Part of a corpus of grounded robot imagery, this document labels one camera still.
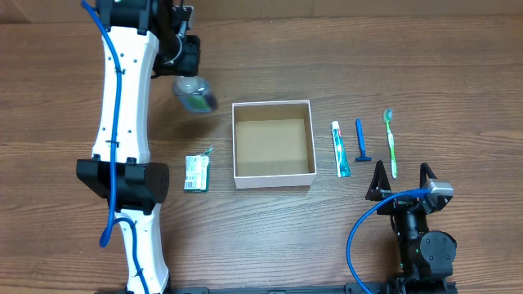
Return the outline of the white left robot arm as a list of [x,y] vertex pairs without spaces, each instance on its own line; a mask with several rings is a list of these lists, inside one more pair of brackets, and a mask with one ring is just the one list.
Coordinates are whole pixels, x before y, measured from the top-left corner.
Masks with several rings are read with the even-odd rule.
[[107,202],[100,247],[109,244],[115,226],[122,231],[128,267],[123,292],[170,293],[159,223],[169,169],[150,160],[150,83],[197,75],[199,38],[187,33],[194,8],[153,0],[81,5],[101,33],[105,77],[96,141],[90,158],[77,161],[76,175]]

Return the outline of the clear soap dispenser bottle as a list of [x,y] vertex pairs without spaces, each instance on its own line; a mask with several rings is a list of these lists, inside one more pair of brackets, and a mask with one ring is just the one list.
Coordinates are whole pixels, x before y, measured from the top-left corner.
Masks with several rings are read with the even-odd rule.
[[175,77],[172,84],[174,96],[193,113],[211,113],[217,110],[217,98],[209,83],[199,76]]

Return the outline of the green toothbrush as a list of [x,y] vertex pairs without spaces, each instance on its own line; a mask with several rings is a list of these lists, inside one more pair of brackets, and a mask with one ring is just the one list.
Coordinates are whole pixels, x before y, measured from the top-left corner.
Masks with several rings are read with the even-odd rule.
[[397,178],[397,163],[396,163],[396,154],[395,154],[395,140],[391,131],[391,120],[392,120],[392,109],[385,109],[383,112],[383,122],[385,123],[387,129],[387,143],[390,150],[391,158],[391,175],[394,179]]

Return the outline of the toothpaste tube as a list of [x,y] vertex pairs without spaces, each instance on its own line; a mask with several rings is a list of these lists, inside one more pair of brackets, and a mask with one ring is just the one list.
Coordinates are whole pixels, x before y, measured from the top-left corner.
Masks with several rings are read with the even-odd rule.
[[337,177],[349,177],[351,175],[351,169],[346,158],[346,151],[344,142],[341,134],[341,129],[338,121],[331,122],[333,146],[336,160]]

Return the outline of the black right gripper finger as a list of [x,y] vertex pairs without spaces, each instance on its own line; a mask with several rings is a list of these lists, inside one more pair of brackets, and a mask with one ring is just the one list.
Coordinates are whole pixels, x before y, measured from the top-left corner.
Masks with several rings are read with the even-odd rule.
[[391,187],[387,177],[387,172],[383,161],[379,160],[376,162],[373,179],[371,180],[365,199],[369,201],[382,201],[390,196]]
[[420,184],[426,184],[428,180],[436,179],[436,175],[427,163],[420,165]]

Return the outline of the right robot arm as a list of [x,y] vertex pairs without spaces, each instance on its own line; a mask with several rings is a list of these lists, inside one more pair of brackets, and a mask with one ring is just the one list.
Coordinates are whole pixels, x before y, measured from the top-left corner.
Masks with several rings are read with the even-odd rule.
[[425,196],[400,196],[392,191],[382,161],[376,163],[365,198],[383,203],[378,215],[390,217],[396,233],[402,271],[387,278],[379,293],[456,293],[454,283],[445,279],[453,274],[457,242],[446,232],[429,230],[427,216],[441,211],[452,199],[454,188],[437,179],[427,163],[420,166],[421,189]]

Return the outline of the green soap packet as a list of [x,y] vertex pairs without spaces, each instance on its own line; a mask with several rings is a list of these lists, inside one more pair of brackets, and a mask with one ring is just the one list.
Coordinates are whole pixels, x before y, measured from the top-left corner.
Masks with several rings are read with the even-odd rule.
[[214,145],[202,154],[187,155],[185,158],[185,192],[207,193],[209,189],[210,154]]

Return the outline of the blue disposable razor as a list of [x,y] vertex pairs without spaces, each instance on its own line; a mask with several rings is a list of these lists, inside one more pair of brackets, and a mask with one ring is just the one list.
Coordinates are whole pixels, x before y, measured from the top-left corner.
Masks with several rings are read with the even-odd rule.
[[355,161],[356,162],[371,161],[372,158],[366,154],[363,127],[362,127],[361,120],[359,118],[357,118],[355,121],[355,128],[356,128],[357,140],[358,140],[358,145],[359,145],[359,150],[360,150],[360,156],[355,158]]

